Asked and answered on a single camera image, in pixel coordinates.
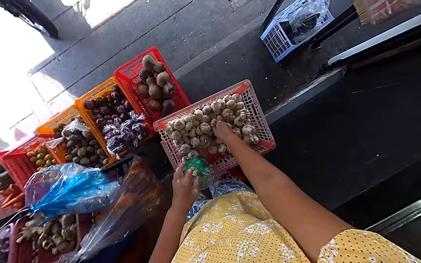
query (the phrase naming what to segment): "green plastic bag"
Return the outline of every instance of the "green plastic bag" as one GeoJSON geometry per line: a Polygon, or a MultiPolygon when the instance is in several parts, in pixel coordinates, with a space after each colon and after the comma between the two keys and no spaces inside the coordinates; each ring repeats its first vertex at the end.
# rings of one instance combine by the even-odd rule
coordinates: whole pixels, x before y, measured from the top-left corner
{"type": "Polygon", "coordinates": [[[212,175],[206,159],[195,157],[187,160],[184,171],[186,172],[191,167],[196,167],[196,170],[193,171],[193,178],[199,176],[199,190],[208,188],[212,184],[212,175]]]}

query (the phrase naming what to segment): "white plastic crate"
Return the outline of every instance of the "white plastic crate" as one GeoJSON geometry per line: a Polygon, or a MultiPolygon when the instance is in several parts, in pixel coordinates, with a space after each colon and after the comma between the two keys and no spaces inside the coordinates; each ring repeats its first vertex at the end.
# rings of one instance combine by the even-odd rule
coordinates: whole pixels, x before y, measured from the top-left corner
{"type": "Polygon", "coordinates": [[[322,17],[318,19],[318,21],[321,21],[322,23],[322,26],[319,27],[318,30],[311,33],[309,37],[304,39],[298,45],[295,43],[292,43],[289,37],[285,34],[279,22],[287,18],[291,12],[296,10],[299,6],[301,6],[306,1],[308,0],[297,0],[291,5],[289,5],[282,12],[277,14],[274,17],[274,19],[271,21],[271,23],[268,25],[264,33],[262,33],[261,35],[262,42],[266,45],[266,47],[268,48],[269,52],[271,53],[272,57],[274,58],[276,62],[279,62],[281,59],[283,59],[287,54],[289,54],[296,47],[298,47],[302,43],[311,39],[311,37],[313,37],[314,34],[316,34],[319,30],[321,30],[323,27],[325,27],[334,19],[331,12],[327,10],[326,12],[322,14],[322,17]]]}
{"type": "MultiPolygon", "coordinates": [[[[251,125],[253,125],[257,130],[256,136],[259,137],[259,144],[252,145],[251,148],[260,154],[264,154],[275,149],[276,142],[274,141],[274,137],[272,137],[266,118],[262,113],[261,106],[259,105],[258,98],[256,97],[256,93],[251,85],[251,81],[244,80],[154,122],[153,127],[155,131],[160,133],[162,139],[161,144],[172,163],[173,169],[178,167],[182,161],[182,157],[178,153],[176,146],[173,144],[173,140],[165,132],[165,124],[173,119],[192,113],[197,109],[202,110],[205,105],[210,105],[216,99],[222,99],[225,95],[232,95],[234,93],[241,94],[245,107],[250,112],[248,119],[251,121],[251,125]]],[[[238,165],[238,162],[233,154],[222,154],[217,152],[216,154],[208,154],[205,158],[209,162],[209,167],[212,173],[224,171],[238,165]]]]}

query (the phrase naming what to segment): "hand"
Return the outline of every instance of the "hand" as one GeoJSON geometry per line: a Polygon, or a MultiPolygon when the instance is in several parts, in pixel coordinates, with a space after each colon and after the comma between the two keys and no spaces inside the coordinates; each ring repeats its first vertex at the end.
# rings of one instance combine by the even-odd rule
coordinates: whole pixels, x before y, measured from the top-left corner
{"type": "Polygon", "coordinates": [[[233,133],[231,126],[223,121],[217,121],[216,127],[213,131],[215,136],[224,143],[233,137],[237,137],[237,135],[233,133]]]}
{"type": "Polygon", "coordinates": [[[199,191],[197,189],[198,178],[196,177],[193,179],[192,176],[192,173],[196,168],[191,167],[187,170],[186,174],[183,175],[183,167],[185,164],[185,162],[181,163],[173,174],[172,208],[188,214],[199,191]]]}

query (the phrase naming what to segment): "carrot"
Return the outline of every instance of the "carrot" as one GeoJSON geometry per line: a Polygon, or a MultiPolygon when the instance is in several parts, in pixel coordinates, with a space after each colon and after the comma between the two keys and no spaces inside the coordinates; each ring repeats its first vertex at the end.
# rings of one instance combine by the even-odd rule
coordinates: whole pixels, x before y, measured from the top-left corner
{"type": "Polygon", "coordinates": [[[9,189],[11,189],[17,195],[22,193],[19,186],[17,186],[15,183],[12,183],[11,185],[9,185],[9,189]]]}
{"type": "Polygon", "coordinates": [[[12,206],[15,203],[18,202],[23,202],[25,199],[25,194],[24,193],[20,193],[18,196],[16,196],[14,199],[9,200],[9,202],[5,203],[3,206],[1,206],[1,208],[5,208],[8,206],[12,206]]]}
{"type": "Polygon", "coordinates": [[[10,195],[10,194],[12,194],[12,192],[11,192],[11,191],[6,191],[6,190],[0,191],[0,195],[1,195],[1,196],[4,196],[4,197],[6,197],[6,196],[8,196],[8,195],[10,195]]]}
{"type": "Polygon", "coordinates": [[[21,209],[24,206],[23,202],[17,202],[15,204],[13,204],[12,206],[14,206],[14,208],[16,209],[21,209]]]}
{"type": "Polygon", "coordinates": [[[7,202],[9,202],[12,199],[14,199],[14,197],[16,197],[15,193],[11,193],[10,195],[8,195],[8,197],[6,198],[6,200],[4,200],[4,202],[1,204],[1,207],[3,207],[7,202]]]}

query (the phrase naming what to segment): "blue floral fabric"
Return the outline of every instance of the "blue floral fabric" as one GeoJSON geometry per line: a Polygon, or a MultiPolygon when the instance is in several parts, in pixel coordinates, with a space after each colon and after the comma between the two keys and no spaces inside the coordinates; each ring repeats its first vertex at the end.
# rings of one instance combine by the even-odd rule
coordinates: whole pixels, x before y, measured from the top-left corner
{"type": "MultiPolygon", "coordinates": [[[[230,172],[225,171],[224,173],[213,177],[212,185],[210,186],[210,193],[212,194],[212,198],[216,198],[235,191],[248,191],[254,193],[250,187],[242,182],[242,180],[232,176],[230,172]]],[[[193,206],[188,212],[186,222],[193,218],[193,216],[197,214],[197,212],[209,201],[210,200],[206,199],[204,194],[199,192],[199,195],[194,201],[193,206]]]]}

